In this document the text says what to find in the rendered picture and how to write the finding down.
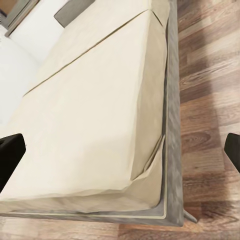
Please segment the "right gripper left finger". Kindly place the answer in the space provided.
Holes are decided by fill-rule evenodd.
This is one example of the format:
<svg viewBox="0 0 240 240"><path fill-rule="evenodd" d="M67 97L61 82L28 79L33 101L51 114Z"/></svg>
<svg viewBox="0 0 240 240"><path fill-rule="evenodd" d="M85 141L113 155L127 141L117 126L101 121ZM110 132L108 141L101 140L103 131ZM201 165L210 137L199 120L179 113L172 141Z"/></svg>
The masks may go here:
<svg viewBox="0 0 240 240"><path fill-rule="evenodd" d="M0 138L0 193L26 153L22 133Z"/></svg>

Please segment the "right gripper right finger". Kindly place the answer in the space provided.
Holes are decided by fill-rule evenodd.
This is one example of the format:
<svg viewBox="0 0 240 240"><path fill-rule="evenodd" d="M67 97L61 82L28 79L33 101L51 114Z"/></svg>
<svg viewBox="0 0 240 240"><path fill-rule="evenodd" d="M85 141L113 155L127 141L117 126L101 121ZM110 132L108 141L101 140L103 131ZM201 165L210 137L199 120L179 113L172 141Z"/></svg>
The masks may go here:
<svg viewBox="0 0 240 240"><path fill-rule="evenodd" d="M240 135L229 133L227 135L224 151L240 173Z"/></svg>

